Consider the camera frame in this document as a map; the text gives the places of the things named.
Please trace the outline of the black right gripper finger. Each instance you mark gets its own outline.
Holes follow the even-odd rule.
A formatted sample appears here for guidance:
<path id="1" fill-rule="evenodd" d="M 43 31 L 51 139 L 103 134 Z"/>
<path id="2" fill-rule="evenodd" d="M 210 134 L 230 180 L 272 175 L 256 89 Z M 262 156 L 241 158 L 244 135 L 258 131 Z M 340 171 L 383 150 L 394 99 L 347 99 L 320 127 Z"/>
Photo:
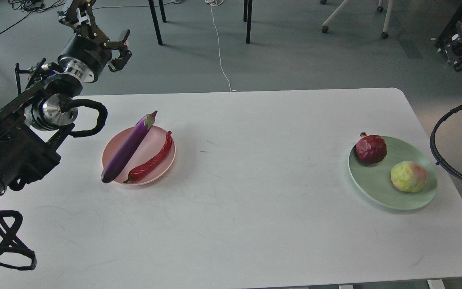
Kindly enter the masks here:
<path id="1" fill-rule="evenodd" d="M 462 24 L 456 24 L 457 34 L 452 36 L 451 42 L 444 46 L 447 63 L 456 72 L 462 71 Z"/>

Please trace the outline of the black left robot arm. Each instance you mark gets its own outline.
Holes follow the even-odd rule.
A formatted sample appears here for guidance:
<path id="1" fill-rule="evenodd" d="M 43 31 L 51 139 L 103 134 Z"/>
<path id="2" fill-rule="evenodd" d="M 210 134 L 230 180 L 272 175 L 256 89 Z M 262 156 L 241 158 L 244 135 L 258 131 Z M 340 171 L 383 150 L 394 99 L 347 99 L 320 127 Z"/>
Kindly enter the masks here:
<path id="1" fill-rule="evenodd" d="M 94 3 L 65 1 L 59 22 L 73 35 L 56 62 L 42 59 L 29 69 L 15 66 L 18 96 L 0 109 L 0 198 L 7 189 L 19 191 L 51 172 L 61 159 L 57 149 L 67 137 L 92 136 L 105 126 L 106 107 L 78 95 L 105 67 L 121 71 L 132 53 L 126 42 L 130 31 L 111 41 L 95 21 Z M 36 267 L 35 252 L 17 236 L 22 222 L 20 212 L 0 208 L 0 267 Z"/>

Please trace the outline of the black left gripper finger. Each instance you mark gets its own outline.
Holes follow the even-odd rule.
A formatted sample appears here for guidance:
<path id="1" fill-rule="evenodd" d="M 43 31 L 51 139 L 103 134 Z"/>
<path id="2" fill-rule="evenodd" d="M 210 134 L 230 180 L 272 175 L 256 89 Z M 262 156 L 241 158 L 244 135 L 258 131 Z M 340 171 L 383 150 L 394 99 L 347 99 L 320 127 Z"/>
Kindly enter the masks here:
<path id="1" fill-rule="evenodd" d="M 76 37 L 90 40 L 98 39 L 101 31 L 92 13 L 95 0 L 67 0 L 57 12 L 58 21 L 70 27 Z"/>
<path id="2" fill-rule="evenodd" d="M 103 42 L 103 49 L 105 51 L 118 51 L 118 57 L 109 60 L 108 68 L 112 73 L 121 71 L 130 60 L 132 52 L 128 49 L 127 39 L 130 36 L 130 29 L 125 29 L 121 33 L 121 40 L 119 41 L 106 41 Z"/>

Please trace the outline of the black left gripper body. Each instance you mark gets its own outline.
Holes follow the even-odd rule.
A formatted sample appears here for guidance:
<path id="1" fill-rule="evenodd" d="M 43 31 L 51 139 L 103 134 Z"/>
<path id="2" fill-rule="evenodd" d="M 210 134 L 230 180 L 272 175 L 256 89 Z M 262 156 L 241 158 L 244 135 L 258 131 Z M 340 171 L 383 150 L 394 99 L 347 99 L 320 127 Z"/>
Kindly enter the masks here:
<path id="1" fill-rule="evenodd" d="M 99 79 L 111 56 L 109 49 L 104 49 L 92 39 L 74 33 L 57 60 L 65 72 L 68 67 L 80 67 L 80 81 L 93 83 Z"/>

